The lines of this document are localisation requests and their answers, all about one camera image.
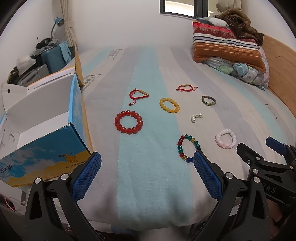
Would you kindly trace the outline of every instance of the curtain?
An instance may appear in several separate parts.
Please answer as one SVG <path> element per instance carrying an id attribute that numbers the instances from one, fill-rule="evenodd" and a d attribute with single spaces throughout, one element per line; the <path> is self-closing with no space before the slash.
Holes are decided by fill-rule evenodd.
<path id="1" fill-rule="evenodd" d="M 242 9 L 242 4 L 241 0 L 218 0 L 216 8 L 218 12 L 224 12 L 232 8 Z"/>
<path id="2" fill-rule="evenodd" d="M 72 22 L 72 3 L 73 0 L 60 0 L 62 12 L 64 16 L 65 35 L 69 47 L 73 47 L 77 43 L 75 30 Z"/>

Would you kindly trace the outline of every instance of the wooden headboard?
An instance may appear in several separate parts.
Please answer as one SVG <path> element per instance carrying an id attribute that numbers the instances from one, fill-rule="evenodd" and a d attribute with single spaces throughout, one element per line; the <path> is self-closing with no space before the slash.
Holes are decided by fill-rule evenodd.
<path id="1" fill-rule="evenodd" d="M 270 69 L 268 88 L 296 117 L 296 52 L 267 35 L 262 47 Z"/>

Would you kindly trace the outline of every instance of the bed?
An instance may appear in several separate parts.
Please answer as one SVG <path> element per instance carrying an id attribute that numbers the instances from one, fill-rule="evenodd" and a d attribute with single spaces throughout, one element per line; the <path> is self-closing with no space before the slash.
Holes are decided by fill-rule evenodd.
<path id="1" fill-rule="evenodd" d="M 193 164 L 179 157 L 181 135 L 195 137 L 211 162 L 240 179 L 247 177 L 249 167 L 236 154 L 236 147 L 224 150 L 215 143 L 215 135 L 223 129 L 231 129 L 237 143 L 245 143 L 276 163 L 285 161 L 266 146 L 266 138 L 296 143 L 296 119 L 275 94 L 195 63 L 190 49 L 101 48 L 82 53 L 80 59 L 91 140 L 102 156 L 102 167 L 78 204 L 94 228 L 108 223 L 149 230 L 186 226 L 208 217 L 216 200 L 208 194 Z M 176 91 L 182 84 L 198 89 Z M 129 93 L 134 88 L 149 97 L 129 106 Z M 217 103 L 205 106 L 203 95 L 214 97 Z M 178 113 L 160 108 L 159 101 L 165 97 L 179 104 Z M 122 134 L 114 126 L 116 115 L 125 110 L 134 110 L 143 118 L 143 128 L 137 134 Z M 203 118 L 192 123 L 190 117 L 196 113 L 202 113 Z M 136 121 L 123 118 L 121 122 L 132 127 Z M 184 142 L 183 147 L 192 157 L 192 143 Z"/>

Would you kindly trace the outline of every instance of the blue desk lamp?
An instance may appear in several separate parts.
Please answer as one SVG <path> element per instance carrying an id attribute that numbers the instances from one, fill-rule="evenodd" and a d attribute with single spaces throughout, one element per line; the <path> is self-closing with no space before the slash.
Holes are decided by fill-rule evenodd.
<path id="1" fill-rule="evenodd" d="M 63 18 L 56 18 L 54 20 L 54 26 L 52 27 L 52 32 L 51 32 L 51 38 L 53 39 L 52 33 L 54 31 L 54 27 L 57 25 L 58 27 L 61 27 L 64 25 L 64 19 Z"/>

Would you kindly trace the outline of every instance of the red string bracelet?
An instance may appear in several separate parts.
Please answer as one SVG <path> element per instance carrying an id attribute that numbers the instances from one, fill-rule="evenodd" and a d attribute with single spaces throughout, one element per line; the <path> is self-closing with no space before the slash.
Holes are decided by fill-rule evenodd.
<path id="1" fill-rule="evenodd" d="M 137 92 L 143 94 L 144 96 L 133 97 L 133 94 L 135 94 Z M 144 99 L 144 98 L 148 98 L 148 97 L 149 97 L 149 94 L 147 94 L 146 92 L 144 92 L 142 90 L 137 90 L 135 88 L 133 91 L 130 92 L 130 98 L 133 100 L 133 103 L 129 103 L 128 105 L 131 106 L 136 103 L 136 100 L 140 100 L 140 99 Z"/>
<path id="2" fill-rule="evenodd" d="M 188 89 L 182 89 L 182 87 L 190 87 L 191 89 L 190 90 L 188 90 Z M 183 92 L 191 92 L 191 91 L 195 91 L 197 88 L 198 88 L 198 86 L 192 87 L 192 85 L 180 85 L 178 87 L 178 89 L 176 89 L 176 90 L 177 91 L 183 91 Z"/>
<path id="3" fill-rule="evenodd" d="M 137 120 L 138 124 L 133 128 L 125 128 L 120 124 L 120 120 L 122 119 L 123 116 L 134 117 Z M 115 121 L 114 125 L 116 126 L 116 129 L 118 131 L 121 131 L 121 133 L 123 134 L 126 133 L 128 135 L 132 133 L 137 134 L 138 131 L 142 129 L 142 125 L 143 125 L 143 120 L 142 120 L 142 117 L 139 115 L 139 113 L 136 113 L 135 111 L 130 111 L 130 110 L 122 111 L 121 113 L 117 114 L 114 121 Z"/>

